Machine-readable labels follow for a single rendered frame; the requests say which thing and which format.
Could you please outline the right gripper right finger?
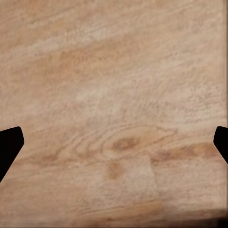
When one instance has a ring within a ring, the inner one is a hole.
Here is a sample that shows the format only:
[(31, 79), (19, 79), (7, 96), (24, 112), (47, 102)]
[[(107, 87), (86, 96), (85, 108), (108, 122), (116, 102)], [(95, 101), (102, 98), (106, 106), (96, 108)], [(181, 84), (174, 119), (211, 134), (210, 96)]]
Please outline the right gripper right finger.
[(213, 143), (228, 163), (228, 128), (222, 126), (217, 127)]

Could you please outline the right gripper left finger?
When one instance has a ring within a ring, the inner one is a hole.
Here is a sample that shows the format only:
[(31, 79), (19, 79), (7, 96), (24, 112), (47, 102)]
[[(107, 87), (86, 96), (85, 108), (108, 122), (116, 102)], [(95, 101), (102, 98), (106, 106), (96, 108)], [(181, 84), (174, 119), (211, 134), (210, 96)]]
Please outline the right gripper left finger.
[(0, 182), (24, 145), (22, 129), (18, 126), (0, 132)]

